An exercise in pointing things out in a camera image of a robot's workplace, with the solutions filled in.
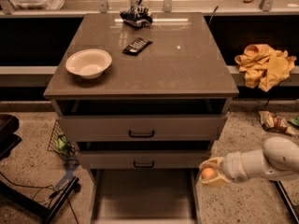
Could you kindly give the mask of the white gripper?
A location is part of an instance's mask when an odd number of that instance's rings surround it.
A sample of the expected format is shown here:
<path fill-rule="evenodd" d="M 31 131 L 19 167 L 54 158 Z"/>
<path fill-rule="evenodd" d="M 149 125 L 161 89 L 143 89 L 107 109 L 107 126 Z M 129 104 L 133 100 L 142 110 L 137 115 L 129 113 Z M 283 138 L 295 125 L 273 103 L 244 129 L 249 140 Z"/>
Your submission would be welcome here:
<path fill-rule="evenodd" d="M 222 170 L 224 175 L 217 175 L 212 178 L 202 178 L 201 182 L 207 187 L 222 187 L 230 183 L 246 182 L 249 177 L 246 174 L 242 155 L 240 152 L 229 153 L 224 158 L 214 157 L 202 162 L 199 166 L 199 170 L 203 171 L 206 168 L 212 168 L 214 170 Z"/>

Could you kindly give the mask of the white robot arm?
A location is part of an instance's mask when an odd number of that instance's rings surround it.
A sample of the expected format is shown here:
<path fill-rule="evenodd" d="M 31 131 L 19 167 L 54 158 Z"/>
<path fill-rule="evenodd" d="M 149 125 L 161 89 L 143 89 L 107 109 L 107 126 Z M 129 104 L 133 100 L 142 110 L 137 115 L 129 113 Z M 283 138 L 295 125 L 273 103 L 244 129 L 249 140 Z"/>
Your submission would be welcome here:
<path fill-rule="evenodd" d="M 283 137 L 271 137 L 260 149 L 210 158 L 200 164 L 199 170 L 199 181 L 208 187 L 243 183 L 252 178 L 296 179 L 299 176 L 299 146 Z"/>

